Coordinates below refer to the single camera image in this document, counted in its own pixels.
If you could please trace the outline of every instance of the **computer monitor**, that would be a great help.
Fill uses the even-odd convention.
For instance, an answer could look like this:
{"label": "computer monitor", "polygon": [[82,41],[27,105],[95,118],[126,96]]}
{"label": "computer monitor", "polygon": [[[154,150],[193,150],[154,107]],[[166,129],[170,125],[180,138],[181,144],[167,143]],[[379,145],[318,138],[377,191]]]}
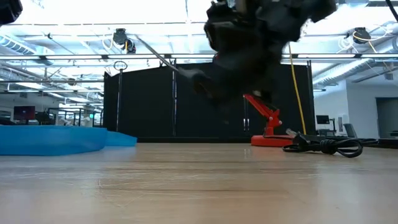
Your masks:
{"label": "computer monitor", "polygon": [[317,115],[318,124],[330,124],[330,119],[328,115]]}
{"label": "computer monitor", "polygon": [[35,106],[15,106],[14,119],[24,121],[35,119]]}

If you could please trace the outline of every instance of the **office chair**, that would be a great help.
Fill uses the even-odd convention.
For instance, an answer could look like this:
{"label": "office chair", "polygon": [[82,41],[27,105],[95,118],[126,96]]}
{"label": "office chair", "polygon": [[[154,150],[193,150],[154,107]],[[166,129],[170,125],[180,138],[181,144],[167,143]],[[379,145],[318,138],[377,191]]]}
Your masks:
{"label": "office chair", "polygon": [[353,124],[344,124],[344,128],[346,129],[347,136],[349,138],[358,138],[354,130]]}

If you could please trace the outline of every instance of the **white wall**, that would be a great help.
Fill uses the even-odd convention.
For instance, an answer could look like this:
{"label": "white wall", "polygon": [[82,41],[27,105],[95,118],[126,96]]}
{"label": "white wall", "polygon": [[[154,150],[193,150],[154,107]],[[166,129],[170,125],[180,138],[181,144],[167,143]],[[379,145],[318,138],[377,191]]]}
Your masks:
{"label": "white wall", "polygon": [[[348,99],[346,91],[346,82],[341,81],[337,86],[328,86],[324,92],[314,93],[315,115],[328,115],[330,119],[335,118],[337,135],[346,134],[343,128],[342,132],[338,129],[338,117],[343,118],[343,123],[349,123]],[[316,124],[317,129],[333,129],[333,123]]]}
{"label": "white wall", "polygon": [[37,93],[28,93],[27,98],[21,98],[18,94],[0,95],[0,110],[10,111],[13,119],[15,106],[35,106],[36,111],[44,111],[47,108],[58,108],[57,99],[49,96],[39,96]]}
{"label": "white wall", "polygon": [[379,138],[377,125],[378,97],[398,97],[395,85],[347,84],[349,120],[359,138]]}

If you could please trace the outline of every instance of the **overhead camera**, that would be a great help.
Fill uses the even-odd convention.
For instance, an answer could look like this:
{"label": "overhead camera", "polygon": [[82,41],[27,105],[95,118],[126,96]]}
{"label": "overhead camera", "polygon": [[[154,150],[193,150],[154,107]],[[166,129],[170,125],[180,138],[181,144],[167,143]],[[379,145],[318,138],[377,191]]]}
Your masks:
{"label": "overhead camera", "polygon": [[121,49],[126,50],[127,54],[136,53],[136,45],[130,38],[127,37],[126,29],[116,29],[116,32],[113,34],[113,42],[118,44]]}
{"label": "overhead camera", "polygon": [[371,35],[366,31],[365,27],[357,27],[353,32],[353,40],[357,44],[366,44],[371,39]]}

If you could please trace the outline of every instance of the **yellow cable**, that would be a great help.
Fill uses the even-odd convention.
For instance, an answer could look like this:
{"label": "yellow cable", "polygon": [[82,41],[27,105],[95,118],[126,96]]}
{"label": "yellow cable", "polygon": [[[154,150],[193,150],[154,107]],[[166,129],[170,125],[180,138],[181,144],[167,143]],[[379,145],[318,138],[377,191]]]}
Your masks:
{"label": "yellow cable", "polygon": [[304,122],[303,108],[301,107],[299,88],[297,88],[296,74],[294,72],[294,65],[293,65],[293,58],[292,58],[292,48],[290,47],[290,43],[289,43],[289,54],[290,54],[290,65],[292,66],[293,83],[294,83],[294,88],[295,88],[295,91],[296,91],[296,97],[297,97],[297,102],[298,102],[298,109],[300,110],[301,124],[303,125],[303,133],[307,134],[307,129],[305,128],[305,122]]}

